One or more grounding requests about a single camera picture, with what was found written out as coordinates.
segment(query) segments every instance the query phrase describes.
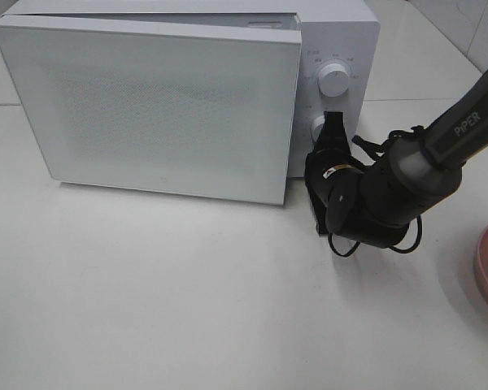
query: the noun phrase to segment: white microwave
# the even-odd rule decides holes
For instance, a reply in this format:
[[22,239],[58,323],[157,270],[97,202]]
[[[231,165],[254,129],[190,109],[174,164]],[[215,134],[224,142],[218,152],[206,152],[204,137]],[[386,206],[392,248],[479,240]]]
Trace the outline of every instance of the white microwave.
[[325,111],[352,137],[362,0],[19,0],[0,50],[51,176],[281,204]]

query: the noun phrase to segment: microwave door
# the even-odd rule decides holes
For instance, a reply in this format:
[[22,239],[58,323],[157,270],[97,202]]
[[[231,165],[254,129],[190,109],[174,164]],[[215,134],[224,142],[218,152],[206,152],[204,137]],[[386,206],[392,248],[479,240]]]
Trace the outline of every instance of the microwave door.
[[300,31],[6,15],[0,50],[56,180],[281,204]]

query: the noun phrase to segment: tabletop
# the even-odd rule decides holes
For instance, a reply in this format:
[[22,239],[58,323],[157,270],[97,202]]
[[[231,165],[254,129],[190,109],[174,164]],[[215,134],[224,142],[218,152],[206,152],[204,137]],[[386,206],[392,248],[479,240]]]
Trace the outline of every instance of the tabletop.
[[[408,2],[368,4],[358,133],[382,141],[480,73]],[[414,253],[343,259],[301,180],[283,207],[60,184],[0,59],[0,389],[488,389],[488,149],[423,220]]]

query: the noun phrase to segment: wire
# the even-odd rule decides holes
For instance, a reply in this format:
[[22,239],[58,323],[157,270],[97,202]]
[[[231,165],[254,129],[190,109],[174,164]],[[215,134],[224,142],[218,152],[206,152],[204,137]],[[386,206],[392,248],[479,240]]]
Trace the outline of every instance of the wire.
[[389,247],[393,251],[395,251],[398,254],[409,254],[416,250],[418,246],[420,246],[421,243],[421,237],[423,236],[423,221],[421,221],[421,216],[418,215],[416,217],[416,222],[417,222],[417,235],[416,235],[416,241],[414,241],[414,244],[410,248],[406,249],[400,249],[396,248],[395,246]]
[[361,242],[356,241],[356,243],[352,245],[352,248],[349,249],[347,253],[339,253],[333,244],[333,233],[329,234],[328,240],[329,240],[329,246],[331,247],[331,250],[334,252],[334,254],[340,256],[341,258],[348,258],[349,256],[351,256],[358,249],[359,244],[361,244]]

